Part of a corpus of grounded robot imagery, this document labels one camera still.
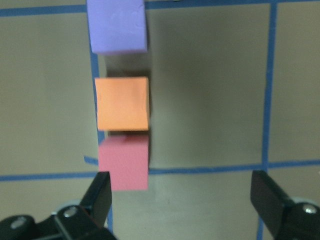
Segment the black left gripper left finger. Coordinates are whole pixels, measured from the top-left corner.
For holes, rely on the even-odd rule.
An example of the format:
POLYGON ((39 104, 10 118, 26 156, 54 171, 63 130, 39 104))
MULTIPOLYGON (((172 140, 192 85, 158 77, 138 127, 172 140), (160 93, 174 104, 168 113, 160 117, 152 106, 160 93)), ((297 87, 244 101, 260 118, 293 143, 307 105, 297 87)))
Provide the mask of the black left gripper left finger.
POLYGON ((104 227, 112 205, 111 178, 108 171, 96 174, 79 204, 98 227, 104 227))

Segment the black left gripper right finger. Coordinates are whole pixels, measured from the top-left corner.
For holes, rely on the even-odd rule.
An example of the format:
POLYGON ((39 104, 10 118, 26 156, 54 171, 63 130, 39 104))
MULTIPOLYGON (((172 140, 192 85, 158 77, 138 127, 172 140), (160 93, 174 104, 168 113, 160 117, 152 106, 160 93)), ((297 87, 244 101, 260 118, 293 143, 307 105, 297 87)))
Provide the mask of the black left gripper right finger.
POLYGON ((252 172, 250 201, 272 237, 277 239, 294 201, 263 170, 252 172))

